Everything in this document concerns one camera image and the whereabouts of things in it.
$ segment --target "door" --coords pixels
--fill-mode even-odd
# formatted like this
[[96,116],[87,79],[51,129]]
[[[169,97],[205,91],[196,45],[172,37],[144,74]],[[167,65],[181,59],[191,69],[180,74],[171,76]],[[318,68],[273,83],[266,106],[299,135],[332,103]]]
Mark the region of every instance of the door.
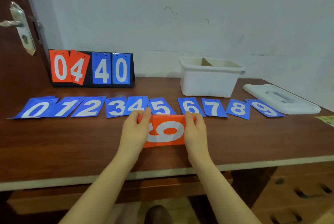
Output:
[[20,6],[26,15],[36,51],[30,55],[23,47],[16,27],[0,26],[0,123],[23,107],[25,102],[51,83],[43,45],[39,44],[28,0],[0,0],[0,22],[13,20],[11,2]]

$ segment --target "person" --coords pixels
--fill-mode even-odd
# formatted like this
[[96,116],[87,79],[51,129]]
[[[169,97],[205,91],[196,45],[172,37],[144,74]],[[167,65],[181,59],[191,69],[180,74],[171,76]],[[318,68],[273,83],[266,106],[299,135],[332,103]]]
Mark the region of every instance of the person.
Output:
[[[143,117],[138,124],[139,115]],[[67,212],[60,224],[104,224],[116,221],[110,216],[110,212],[146,142],[150,118],[150,108],[145,111],[135,110],[129,115],[124,122],[115,157]],[[184,141],[188,158],[203,185],[218,223],[261,224],[212,162],[207,147],[206,125],[201,114],[186,112],[185,120]],[[173,222],[166,209],[155,206],[147,212],[146,223]]]

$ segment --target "yellow paper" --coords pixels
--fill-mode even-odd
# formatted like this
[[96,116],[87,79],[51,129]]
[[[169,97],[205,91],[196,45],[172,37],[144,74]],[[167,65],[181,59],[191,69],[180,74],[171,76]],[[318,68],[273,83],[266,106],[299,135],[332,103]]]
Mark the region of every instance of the yellow paper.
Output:
[[323,122],[327,123],[328,125],[331,125],[334,127],[334,116],[320,116],[316,117],[317,119],[322,120]]

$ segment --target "orange card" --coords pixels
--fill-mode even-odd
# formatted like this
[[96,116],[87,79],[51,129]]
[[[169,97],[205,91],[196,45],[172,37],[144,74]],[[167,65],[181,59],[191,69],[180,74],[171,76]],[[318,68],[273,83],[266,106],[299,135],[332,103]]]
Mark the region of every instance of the orange card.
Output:
[[186,120],[183,115],[152,115],[144,148],[184,144]]
[[49,50],[52,82],[70,83],[69,52],[67,50]]
[[69,65],[72,78],[71,82],[83,85],[89,60],[90,55],[75,51],[73,49],[71,50],[71,54],[69,56]]

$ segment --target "white plastic container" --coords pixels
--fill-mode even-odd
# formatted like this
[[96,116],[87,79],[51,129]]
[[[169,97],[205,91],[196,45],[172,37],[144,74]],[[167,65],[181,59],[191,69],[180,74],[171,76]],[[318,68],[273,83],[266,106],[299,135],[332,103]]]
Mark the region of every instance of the white plastic container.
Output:
[[202,66],[203,57],[180,57],[181,90],[185,96],[231,97],[240,72],[245,67],[227,59],[204,58],[211,66]]

